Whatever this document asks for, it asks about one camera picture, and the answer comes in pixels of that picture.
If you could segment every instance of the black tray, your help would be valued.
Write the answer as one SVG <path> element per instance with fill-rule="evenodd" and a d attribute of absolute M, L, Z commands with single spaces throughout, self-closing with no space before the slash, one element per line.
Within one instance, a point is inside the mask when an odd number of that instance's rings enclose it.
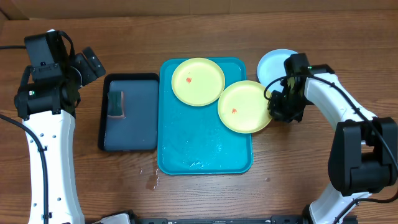
<path fill-rule="evenodd" d="M 153 89 L 153 90 L 148 90 L 146 88 L 143 88 L 140 90 L 137 90 L 137 92 L 134 93 L 135 88 L 128 88 L 128 92 L 130 93 L 126 93 L 125 92 L 125 99 L 124 99 L 124 107 L 125 107 L 125 114 L 126 114 L 126 118 L 125 119 L 109 119 L 107 114 L 108 114 L 108 92 L 109 92 L 109 88 L 111 86 L 111 83 L 113 81 L 138 81 L 138 80 L 155 80 L 157 82 L 157 90 Z M 135 87 L 139 87 L 141 88 L 141 85 L 145 85 L 145 83 L 131 83 L 132 86 Z M 157 95 L 154 96 L 153 92 L 151 92 L 151 99 L 147 100 L 145 99 L 146 97 L 146 91 L 157 91 Z M 101 121 L 99 124 L 99 135 L 98 135 L 98 147 L 101 150 L 104 151 L 150 151 L 150 150 L 154 150 L 157 148 L 157 113 L 158 113 L 158 105 L 159 105 L 159 76 L 155 73 L 132 73 L 132 74 L 125 74 L 125 73 L 118 73 L 118 74 L 110 74 L 108 75 L 105 79 L 104 79 L 104 89 L 103 89 L 103 98 L 102 98 L 102 108 L 101 108 Z M 138 107 L 133 107 L 133 106 L 129 106 L 132 104 L 141 104 L 141 106 L 143 105 L 144 110 L 149 110 L 148 108 L 151 108 L 151 113 L 154 113 L 155 115 L 153 115 L 153 117 L 145 117 L 143 119 L 138 118 L 132 111 L 135 110 L 135 112 L 137 113 L 136 108 Z M 142 122 L 148 121 L 150 123 L 150 125 L 143 125 Z M 114 141 L 114 139 L 120 138 L 118 140 L 122 140 L 122 142 L 127 141 L 123 138 L 128 137 L 129 139 L 132 139 L 134 137 L 137 137 L 140 142 L 136 141 L 138 146 L 134 146 L 132 145 L 131 148 L 128 148 L 128 146 L 126 146 L 127 143 L 124 143 L 123 146 L 121 146 L 120 148 L 118 148 L 117 146 L 105 146 L 105 138 L 106 138 L 106 131 L 107 131 L 107 122 L 112 122 L 110 123 L 108 127 L 108 131 L 112 132 L 113 130 L 115 130 L 116 126 L 123 126 L 124 130 L 126 130 L 126 126 L 128 126 L 127 124 L 129 124 L 131 127 L 131 130 L 128 131 L 124 131 L 123 133 L 125 134 L 125 136 L 118 136 L 115 134 L 109 134 L 108 133 L 108 138 L 111 138 L 111 140 L 108 140 L 108 142 L 110 141 Z M 146 146 L 142 146 L 139 147 L 139 145 L 141 144 L 146 144 L 144 141 L 146 138 L 149 138 L 150 141 L 148 142 L 148 145 Z M 152 143 L 153 140 L 155 140 L 155 145 L 154 147 L 152 147 Z"/>

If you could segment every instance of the wall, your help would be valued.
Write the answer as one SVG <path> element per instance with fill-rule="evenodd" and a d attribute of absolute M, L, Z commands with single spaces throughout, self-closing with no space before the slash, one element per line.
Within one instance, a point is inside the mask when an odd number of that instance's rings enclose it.
<path fill-rule="evenodd" d="M 397 0 L 0 0 L 9 19 L 398 9 Z"/>

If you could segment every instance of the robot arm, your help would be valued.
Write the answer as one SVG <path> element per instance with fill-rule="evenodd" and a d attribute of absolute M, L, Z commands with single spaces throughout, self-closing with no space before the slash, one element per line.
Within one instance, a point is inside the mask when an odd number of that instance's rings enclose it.
<path fill-rule="evenodd" d="M 328 65 L 310 66 L 305 54 L 293 54 L 284 62 L 284 66 L 286 77 L 281 81 L 284 89 L 282 93 L 272 92 L 268 105 L 270 115 L 277 121 L 300 122 L 305 106 L 315 105 L 335 130 L 328 163 L 331 183 L 318 200 L 306 207 L 303 211 L 304 218 L 309 224 L 340 222 L 354 208 L 345 212 L 354 199 L 368 198 L 384 187 L 393 185 L 397 172 L 368 123 L 355 113 L 336 88 L 315 78 L 333 83 L 345 93 L 364 117 L 382 133 L 395 160 L 398 148 L 397 125 L 391 118 L 377 118 L 363 108 L 343 88 Z M 362 153 L 362 144 L 374 146 L 373 152 Z M 337 220 L 341 212 L 345 214 Z"/>
<path fill-rule="evenodd" d="M 69 55 L 62 37 L 70 42 Z M 79 88 L 104 75 L 105 69 L 89 47 L 75 54 L 72 40 L 63 31 L 26 37 L 25 46 L 32 65 L 27 66 L 14 100 L 18 116 L 45 148 L 48 177 L 44 183 L 37 145 L 27 134 L 32 185 L 29 223 L 84 224 L 73 166 L 75 108 Z M 33 83 L 28 84 L 30 74 Z"/>
<path fill-rule="evenodd" d="M 76 192 L 73 167 L 73 132 L 75 118 L 64 110 L 60 114 L 51 111 L 32 114 L 23 122 L 47 148 L 47 173 L 49 177 L 49 223 L 84 224 Z M 37 146 L 27 134 L 30 154 L 30 179 L 32 203 L 29 224 L 42 224 L 43 176 Z"/>
<path fill-rule="evenodd" d="M 376 115 L 364 107 L 362 107 L 341 85 L 337 79 L 337 75 L 330 73 L 321 73 L 314 75 L 316 77 L 322 78 L 326 81 L 334 83 L 338 88 L 343 90 L 351 101 L 359 108 L 367 119 L 372 120 Z M 352 121 L 363 121 L 358 114 L 350 107 L 343 96 L 337 92 L 334 88 L 329 85 L 315 80 L 313 78 L 308 78 L 305 81 L 304 95 L 306 99 L 312 102 L 329 121 L 331 127 L 336 130 L 336 125 L 339 122 L 344 122 L 347 120 Z"/>

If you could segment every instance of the sponge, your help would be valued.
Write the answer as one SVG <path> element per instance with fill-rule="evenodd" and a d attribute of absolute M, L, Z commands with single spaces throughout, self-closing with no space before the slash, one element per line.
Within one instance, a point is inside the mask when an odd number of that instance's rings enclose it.
<path fill-rule="evenodd" d="M 108 93 L 108 117 L 123 119 L 124 115 L 124 93 L 122 91 L 110 91 Z"/>

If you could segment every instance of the blue tray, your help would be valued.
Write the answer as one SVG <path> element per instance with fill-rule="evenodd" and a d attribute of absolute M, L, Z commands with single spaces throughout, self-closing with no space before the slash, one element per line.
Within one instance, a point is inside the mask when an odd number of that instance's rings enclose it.
<path fill-rule="evenodd" d="M 246 67 L 237 58 L 209 58 L 225 75 L 225 88 L 246 80 Z M 185 59 L 166 61 L 160 69 L 157 162 L 169 175 L 240 174 L 253 163 L 251 134 L 228 129 L 218 117 L 218 100 L 189 106 L 173 93 L 174 70 Z"/>

